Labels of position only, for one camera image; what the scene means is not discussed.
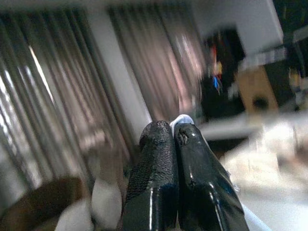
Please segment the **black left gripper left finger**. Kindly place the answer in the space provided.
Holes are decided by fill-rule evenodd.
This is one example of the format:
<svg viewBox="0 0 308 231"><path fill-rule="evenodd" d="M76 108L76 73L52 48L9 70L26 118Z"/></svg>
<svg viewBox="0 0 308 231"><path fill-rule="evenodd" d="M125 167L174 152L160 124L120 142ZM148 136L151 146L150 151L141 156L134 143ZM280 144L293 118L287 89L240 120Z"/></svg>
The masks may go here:
<svg viewBox="0 0 308 231"><path fill-rule="evenodd" d="M140 160L130 171L124 231L167 231L176 226L179 203L177 155L165 121L149 123L140 141Z"/></svg>

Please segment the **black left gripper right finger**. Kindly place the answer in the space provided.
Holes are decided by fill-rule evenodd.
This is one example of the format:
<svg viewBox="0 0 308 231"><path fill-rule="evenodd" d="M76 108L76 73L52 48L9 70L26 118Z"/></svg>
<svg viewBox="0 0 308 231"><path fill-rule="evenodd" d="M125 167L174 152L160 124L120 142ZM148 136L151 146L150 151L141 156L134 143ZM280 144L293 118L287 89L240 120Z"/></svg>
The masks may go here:
<svg viewBox="0 0 308 231"><path fill-rule="evenodd" d="M193 124L177 124L179 223L183 231L247 231L230 177Z"/></svg>

